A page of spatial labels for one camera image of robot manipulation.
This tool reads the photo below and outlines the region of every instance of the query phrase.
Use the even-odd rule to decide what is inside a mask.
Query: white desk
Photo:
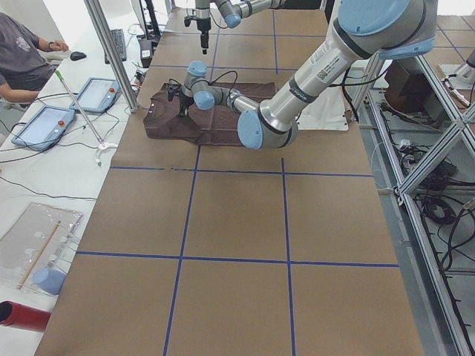
[[[137,23],[137,18],[134,13],[130,12],[128,15],[121,14],[115,19],[108,19],[108,22],[111,29],[122,28],[124,30],[126,42],[133,37],[127,47],[128,60],[123,62],[125,71],[131,79],[137,69],[135,64],[140,63],[140,47],[135,36],[129,35],[127,29],[132,24]],[[87,58],[77,62],[72,62],[69,58],[66,58],[59,66],[61,74],[72,91],[78,92],[86,80],[92,76],[114,78],[111,66],[104,63],[104,51],[92,23],[90,23],[82,38],[71,48],[71,51],[74,50],[86,53]],[[58,78],[53,75],[39,96],[47,96],[55,93],[65,93],[65,89]],[[47,98],[44,102],[47,105],[67,108],[72,100],[69,96],[63,96]],[[42,106],[43,104],[41,102],[33,103],[20,121],[27,122]],[[119,122],[115,128],[105,139],[107,142],[118,143],[130,113],[123,96],[117,100],[115,105],[109,109],[108,112],[117,116],[117,119],[104,114],[94,122],[94,127],[98,130],[99,134],[104,137],[106,132],[112,128],[118,120]],[[98,142],[92,130],[88,127],[84,129],[81,128],[84,124],[84,118],[80,114],[76,115],[76,121],[69,127],[68,132],[75,128],[80,129],[66,134],[61,138],[59,144],[68,145],[81,142],[96,147]],[[55,146],[49,151],[38,154],[32,158],[3,163],[11,159],[18,159],[35,154],[35,151],[31,151],[27,148],[3,151],[15,147],[15,145],[10,142],[11,138],[12,136],[10,135],[0,147],[1,177],[12,182],[23,184],[34,191],[54,196],[97,197],[108,172],[111,157],[114,155],[114,150],[102,153],[102,166],[99,167],[94,160],[96,153],[94,149],[87,148],[83,145],[73,145],[70,147]],[[20,214],[31,202],[39,202],[82,212],[84,217],[75,231],[75,235],[78,237],[82,236],[82,232],[89,220],[95,203],[91,200],[41,197],[26,191],[22,187],[11,185],[0,180],[0,212],[2,221],[2,224],[0,224],[0,237],[4,236],[10,226],[15,223]],[[0,296],[2,301],[12,300],[43,310],[52,310],[56,302],[55,297],[6,288],[1,286],[1,280]],[[3,327],[0,332],[1,354],[4,356],[33,355],[41,337],[42,334],[37,332]]]

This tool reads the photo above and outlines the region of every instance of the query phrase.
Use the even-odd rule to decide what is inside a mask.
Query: black mouse
[[[86,58],[86,53],[74,51],[69,58],[71,58],[71,61],[79,61],[80,59]]]

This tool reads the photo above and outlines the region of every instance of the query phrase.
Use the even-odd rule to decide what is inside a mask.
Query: red cylinder
[[[0,325],[12,328],[43,332],[51,314],[23,304],[10,301],[0,303]]]

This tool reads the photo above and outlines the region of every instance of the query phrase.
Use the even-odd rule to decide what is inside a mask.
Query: robotic arm
[[[185,26],[189,27],[191,21],[197,22],[197,28],[201,32],[201,48],[203,54],[208,52],[209,31],[211,30],[211,18],[209,5],[214,2],[221,16],[229,28],[235,28],[240,20],[266,9],[278,9],[286,0],[251,0],[242,1],[233,5],[230,0],[196,0],[196,15],[185,17]]]
[[[298,132],[296,116],[353,62],[376,52],[382,59],[402,59],[431,50],[436,12],[437,0],[345,0],[331,36],[271,99],[257,103],[237,90],[210,86],[206,66],[195,61],[180,87],[181,110],[194,103],[201,110],[225,105],[240,114],[237,131],[247,148],[289,145]]]

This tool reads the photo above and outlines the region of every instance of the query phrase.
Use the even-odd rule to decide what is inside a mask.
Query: gray shirt
[[[8,15],[0,13],[0,85],[41,90],[55,67],[36,50],[39,37]]]

